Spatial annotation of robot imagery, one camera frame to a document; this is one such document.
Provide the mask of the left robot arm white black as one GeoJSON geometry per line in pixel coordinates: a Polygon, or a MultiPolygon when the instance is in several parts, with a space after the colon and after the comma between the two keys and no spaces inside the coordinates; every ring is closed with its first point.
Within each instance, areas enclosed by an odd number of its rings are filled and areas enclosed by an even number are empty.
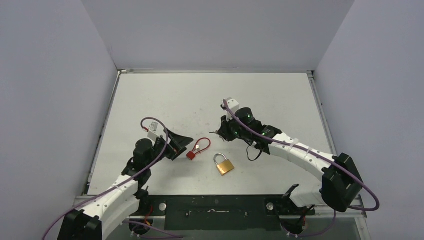
{"type": "Polygon", "coordinates": [[[64,216],[59,240],[105,240],[127,217],[149,210],[149,193],[143,189],[151,167],[164,158],[175,160],[193,138],[165,129],[163,135],[149,131],[135,144],[132,158],[114,183],[103,193],[64,216]]]}

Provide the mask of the large brass padlock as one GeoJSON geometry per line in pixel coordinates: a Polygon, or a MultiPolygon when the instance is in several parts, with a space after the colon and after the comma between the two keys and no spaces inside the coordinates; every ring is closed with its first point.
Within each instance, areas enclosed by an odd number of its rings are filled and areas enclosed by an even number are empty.
{"type": "Polygon", "coordinates": [[[213,157],[213,161],[221,176],[224,176],[225,174],[231,172],[235,168],[234,165],[231,163],[231,161],[222,153],[215,154],[213,157]],[[218,157],[222,157],[223,161],[218,162],[217,161],[218,157]]]}

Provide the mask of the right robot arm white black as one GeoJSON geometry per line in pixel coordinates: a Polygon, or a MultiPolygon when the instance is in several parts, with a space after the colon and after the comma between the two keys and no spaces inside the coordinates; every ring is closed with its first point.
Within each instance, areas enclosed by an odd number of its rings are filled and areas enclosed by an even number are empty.
{"type": "Polygon", "coordinates": [[[215,134],[226,142],[239,139],[263,153],[287,160],[320,181],[306,189],[298,183],[293,185],[282,201],[286,213],[294,215],[312,205],[327,205],[341,213],[351,207],[363,188],[363,180],[349,155],[332,155],[304,145],[280,129],[256,120],[248,107],[237,110],[235,116],[238,120],[230,114],[223,115],[215,134]]]}

